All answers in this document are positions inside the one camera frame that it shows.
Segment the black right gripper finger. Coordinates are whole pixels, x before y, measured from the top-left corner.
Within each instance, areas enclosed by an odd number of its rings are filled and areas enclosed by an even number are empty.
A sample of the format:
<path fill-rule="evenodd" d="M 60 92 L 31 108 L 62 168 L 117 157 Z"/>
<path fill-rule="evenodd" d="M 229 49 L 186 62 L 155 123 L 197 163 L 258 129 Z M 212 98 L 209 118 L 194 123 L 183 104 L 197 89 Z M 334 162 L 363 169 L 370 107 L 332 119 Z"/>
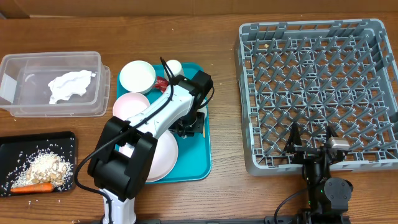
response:
<path fill-rule="evenodd" d="M 297 122 L 293 122 L 290 127 L 290 135 L 284 147 L 284 152 L 286 153 L 295 153 L 296 147 L 302 146 L 302 140 L 300 137 L 299 127 Z"/>
<path fill-rule="evenodd" d="M 337 137 L 337 136 L 338 135 L 337 135 L 336 131 L 334 130 L 333 126 L 332 125 L 328 125 L 326 127 L 326 139 L 330 139 L 332 137 Z"/>

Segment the red snack wrapper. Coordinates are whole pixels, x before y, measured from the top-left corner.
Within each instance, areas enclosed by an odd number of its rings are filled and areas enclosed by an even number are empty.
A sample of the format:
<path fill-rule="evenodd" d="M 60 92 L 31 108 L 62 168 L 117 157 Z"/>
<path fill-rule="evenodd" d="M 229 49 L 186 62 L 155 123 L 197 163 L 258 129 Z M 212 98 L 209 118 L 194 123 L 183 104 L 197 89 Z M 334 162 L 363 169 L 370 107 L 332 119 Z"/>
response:
<path fill-rule="evenodd" d="M 169 85 L 169 81 L 165 78 L 156 76 L 154 88 L 164 93 Z"/>

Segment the pink round bowl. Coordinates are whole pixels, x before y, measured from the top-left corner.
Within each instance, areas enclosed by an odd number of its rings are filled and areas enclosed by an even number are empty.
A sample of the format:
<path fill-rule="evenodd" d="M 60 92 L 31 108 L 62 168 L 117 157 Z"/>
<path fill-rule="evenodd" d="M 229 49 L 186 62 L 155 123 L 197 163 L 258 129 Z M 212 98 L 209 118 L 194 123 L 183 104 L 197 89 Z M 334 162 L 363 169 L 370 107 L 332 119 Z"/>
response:
<path fill-rule="evenodd" d="M 141 93 L 125 93 L 113 105 L 113 116 L 127 120 L 150 106 L 149 100 Z"/>

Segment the white napkin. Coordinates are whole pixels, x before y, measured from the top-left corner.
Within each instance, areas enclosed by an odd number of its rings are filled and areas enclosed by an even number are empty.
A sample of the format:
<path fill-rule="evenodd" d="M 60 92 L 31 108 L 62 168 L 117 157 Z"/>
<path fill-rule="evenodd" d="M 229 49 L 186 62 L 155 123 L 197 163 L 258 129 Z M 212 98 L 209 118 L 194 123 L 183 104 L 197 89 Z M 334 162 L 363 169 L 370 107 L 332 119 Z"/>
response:
<path fill-rule="evenodd" d="M 55 78 L 48 84 L 52 93 L 49 104 L 54 105 L 60 100 L 68 101 L 72 95 L 83 96 L 91 83 L 91 79 L 95 76 L 96 73 L 81 70 L 79 72 L 68 72 Z"/>

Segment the orange carrot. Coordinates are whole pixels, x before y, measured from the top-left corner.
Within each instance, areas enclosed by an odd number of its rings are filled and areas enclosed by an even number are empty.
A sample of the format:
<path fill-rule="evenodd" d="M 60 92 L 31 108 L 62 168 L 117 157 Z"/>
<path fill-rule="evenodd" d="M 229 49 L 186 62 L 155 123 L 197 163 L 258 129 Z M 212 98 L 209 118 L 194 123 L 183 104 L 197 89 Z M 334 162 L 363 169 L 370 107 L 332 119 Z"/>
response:
<path fill-rule="evenodd" d="M 14 194 L 36 194 L 36 193 L 47 193 L 53 192 L 54 186 L 51 183 L 41 183 L 34 185 L 26 185 L 23 187 L 16 187 L 11 189 Z"/>

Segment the white paper tissue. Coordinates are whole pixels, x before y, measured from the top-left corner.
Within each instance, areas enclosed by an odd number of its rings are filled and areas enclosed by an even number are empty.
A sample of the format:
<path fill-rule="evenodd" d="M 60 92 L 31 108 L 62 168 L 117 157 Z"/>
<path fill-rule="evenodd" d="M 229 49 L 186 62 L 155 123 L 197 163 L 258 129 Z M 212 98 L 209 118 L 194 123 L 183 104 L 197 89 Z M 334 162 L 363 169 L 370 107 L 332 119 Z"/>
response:
<path fill-rule="evenodd" d="M 207 106 L 204 106 L 202 108 L 197 109 L 196 111 L 189 112 L 189 114 L 195 114 L 196 112 L 202 112 L 205 114 L 205 119 L 207 118 L 208 115 L 208 110 Z"/>

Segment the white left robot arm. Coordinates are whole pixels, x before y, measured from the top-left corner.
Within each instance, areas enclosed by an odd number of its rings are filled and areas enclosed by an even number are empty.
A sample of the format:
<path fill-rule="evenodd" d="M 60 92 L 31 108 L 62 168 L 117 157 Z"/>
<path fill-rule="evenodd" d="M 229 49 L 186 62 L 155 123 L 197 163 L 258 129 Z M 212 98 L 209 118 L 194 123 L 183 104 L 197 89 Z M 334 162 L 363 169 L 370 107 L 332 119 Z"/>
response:
<path fill-rule="evenodd" d="M 88 174 L 104 198 L 102 223 L 134 223 L 134 199 L 149 176 L 161 135 L 171 129 L 179 136 L 203 131 L 197 111 L 214 91 L 210 75 L 198 71 L 192 78 L 172 77 L 161 97 L 139 114 L 121 120 L 112 117 L 91 154 Z"/>

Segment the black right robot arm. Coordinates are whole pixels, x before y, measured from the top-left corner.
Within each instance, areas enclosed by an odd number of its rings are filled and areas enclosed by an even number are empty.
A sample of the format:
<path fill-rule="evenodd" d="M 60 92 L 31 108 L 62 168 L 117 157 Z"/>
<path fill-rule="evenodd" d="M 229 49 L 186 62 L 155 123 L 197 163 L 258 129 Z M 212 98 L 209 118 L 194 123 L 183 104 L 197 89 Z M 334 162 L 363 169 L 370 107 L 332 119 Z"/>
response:
<path fill-rule="evenodd" d="M 289 223 L 349 223 L 348 211 L 353 185 L 350 181 L 332 177 L 330 166 L 341 162 L 350 152 L 349 142 L 339 137 L 331 126 L 326 127 L 326 142 L 320 147 L 307 147 L 302 143 L 296 122 L 292 123 L 284 151 L 293 155 L 292 162 L 302 166 L 302 177 L 307 187 L 285 199 L 275 210 L 274 222 L 280 208 L 292 198 L 308 193 L 308 208 L 289 217 Z"/>

